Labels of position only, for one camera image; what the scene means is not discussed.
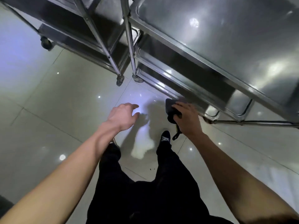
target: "black cloth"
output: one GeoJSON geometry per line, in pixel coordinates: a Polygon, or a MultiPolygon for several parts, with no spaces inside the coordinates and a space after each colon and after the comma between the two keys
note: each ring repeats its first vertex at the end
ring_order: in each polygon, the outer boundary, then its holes
{"type": "Polygon", "coordinates": [[[86,223],[231,223],[209,215],[196,181],[170,143],[161,142],[157,155],[155,180],[134,182],[118,163],[120,149],[110,144],[99,163],[86,223]]]}

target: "black sneaker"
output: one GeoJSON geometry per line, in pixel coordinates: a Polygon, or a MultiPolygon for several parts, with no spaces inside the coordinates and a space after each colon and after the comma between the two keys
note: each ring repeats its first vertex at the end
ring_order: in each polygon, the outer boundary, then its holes
{"type": "Polygon", "coordinates": [[[159,145],[161,145],[161,143],[170,143],[170,133],[169,133],[169,131],[164,131],[162,133],[159,145]]]}

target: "forearm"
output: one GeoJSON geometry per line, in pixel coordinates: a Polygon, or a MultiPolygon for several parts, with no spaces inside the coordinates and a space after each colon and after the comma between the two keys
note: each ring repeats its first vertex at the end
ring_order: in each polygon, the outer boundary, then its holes
{"type": "Polygon", "coordinates": [[[22,198],[0,223],[64,223],[84,194],[109,142],[118,133],[103,123],[35,189],[22,198]]]}
{"type": "Polygon", "coordinates": [[[204,159],[224,200],[234,216],[248,223],[273,216],[297,213],[275,192],[253,177],[205,134],[190,137],[204,159]]]}

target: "metal pole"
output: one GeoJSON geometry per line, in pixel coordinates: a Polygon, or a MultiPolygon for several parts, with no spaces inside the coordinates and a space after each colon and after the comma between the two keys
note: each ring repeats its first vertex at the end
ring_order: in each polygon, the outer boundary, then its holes
{"type": "Polygon", "coordinates": [[[133,35],[132,35],[132,28],[129,22],[129,14],[130,14],[130,7],[129,7],[129,0],[121,0],[121,8],[123,11],[123,20],[126,26],[126,35],[128,41],[128,47],[130,52],[131,64],[133,69],[133,78],[138,77],[136,75],[136,64],[134,59],[134,45],[133,45],[133,35]]]}
{"type": "Polygon", "coordinates": [[[39,34],[39,30],[35,28],[31,23],[29,23],[28,20],[26,20],[24,17],[22,17],[16,10],[14,10],[12,7],[10,7],[7,3],[0,0],[0,3],[3,4],[8,10],[10,10],[14,15],[16,15],[20,20],[22,20],[25,24],[27,24],[29,27],[32,28],[37,34],[39,34]]]}
{"type": "Polygon", "coordinates": [[[92,34],[95,36],[95,39],[97,40],[97,42],[102,47],[102,49],[103,49],[104,53],[106,54],[108,60],[110,61],[111,65],[113,66],[116,74],[118,75],[118,80],[120,78],[123,78],[123,75],[121,74],[118,66],[116,65],[114,59],[112,58],[112,56],[110,55],[110,52],[108,51],[106,45],[104,44],[103,38],[100,35],[94,21],[89,16],[83,1],[82,0],[74,0],[74,2],[75,2],[76,7],[78,8],[78,10],[80,11],[81,15],[83,16],[83,18],[84,18],[86,24],[88,25],[89,29],[91,30],[92,34]]]}
{"type": "Polygon", "coordinates": [[[249,125],[249,126],[265,126],[265,127],[292,127],[299,128],[299,123],[291,123],[288,121],[233,121],[233,120],[214,120],[210,121],[205,118],[205,121],[210,124],[230,124],[230,125],[249,125]]]}

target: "glossy floor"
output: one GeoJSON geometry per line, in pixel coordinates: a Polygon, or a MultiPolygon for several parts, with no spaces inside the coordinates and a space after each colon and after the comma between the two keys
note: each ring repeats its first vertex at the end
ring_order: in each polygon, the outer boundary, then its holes
{"type": "MultiPolygon", "coordinates": [[[[111,72],[59,47],[44,50],[30,28],[0,8],[0,195],[16,203],[86,140],[114,106],[125,102],[139,104],[142,115],[116,137],[122,147],[120,164],[135,181],[153,180],[160,134],[167,128],[174,135],[175,126],[166,119],[166,96],[135,83],[131,74],[129,66],[118,87],[111,72]]],[[[249,119],[279,117],[256,103],[249,119]]],[[[299,211],[298,130],[202,127],[216,145],[299,211]]],[[[210,213],[236,222],[194,145],[183,135],[172,144],[210,213]]],[[[69,223],[86,220],[97,175],[69,223]]]]}

